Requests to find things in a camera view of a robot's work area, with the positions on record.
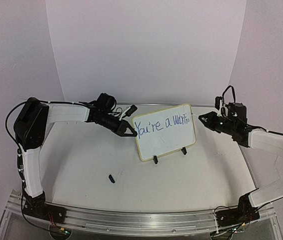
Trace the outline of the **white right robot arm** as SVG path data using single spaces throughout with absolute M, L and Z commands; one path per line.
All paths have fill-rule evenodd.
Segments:
M 209 130 L 231 136 L 239 146 L 269 153 L 276 161 L 283 160 L 283 133 L 251 125 L 247 119 L 247 108 L 242 103 L 224 103 L 218 97 L 215 111 L 198 116 L 200 122 Z M 277 170 L 278 178 L 248 194 L 249 205 L 253 208 L 283 198 L 283 171 Z

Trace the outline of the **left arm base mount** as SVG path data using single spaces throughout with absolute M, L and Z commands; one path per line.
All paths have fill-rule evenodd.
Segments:
M 44 198 L 27 198 L 22 212 L 30 217 L 62 224 L 65 221 L 66 208 L 46 203 Z

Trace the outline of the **blue marker cap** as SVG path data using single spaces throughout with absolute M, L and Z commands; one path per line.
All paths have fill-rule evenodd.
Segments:
M 108 178 L 109 178 L 109 180 L 111 181 L 111 183 L 112 183 L 112 184 L 114 184 L 114 183 L 115 183 L 115 180 L 114 180 L 114 178 L 112 177 L 112 175 L 111 175 L 111 174 L 108 176 Z

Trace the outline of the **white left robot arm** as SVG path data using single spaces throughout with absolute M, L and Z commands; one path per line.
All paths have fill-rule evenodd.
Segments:
M 138 133 L 125 120 L 137 107 L 133 104 L 117 112 L 116 99 L 101 93 L 91 102 L 44 101 L 30 97 L 13 125 L 14 140 L 18 145 L 18 171 L 26 196 L 31 199 L 28 207 L 39 218 L 49 213 L 41 199 L 45 196 L 40 174 L 40 151 L 45 142 L 47 128 L 61 122 L 95 123 L 120 137 L 136 137 Z

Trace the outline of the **white whiteboard yellow rim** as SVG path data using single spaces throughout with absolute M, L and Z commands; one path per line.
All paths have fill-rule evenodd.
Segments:
M 134 116 L 131 123 L 137 132 L 136 144 L 143 162 L 187 148 L 197 141 L 192 107 L 187 103 Z

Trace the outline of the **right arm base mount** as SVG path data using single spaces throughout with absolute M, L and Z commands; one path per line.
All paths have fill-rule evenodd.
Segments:
M 239 203 L 236 208 L 218 210 L 214 215 L 219 227 L 247 224 L 260 218 L 257 208 L 252 207 L 250 203 Z

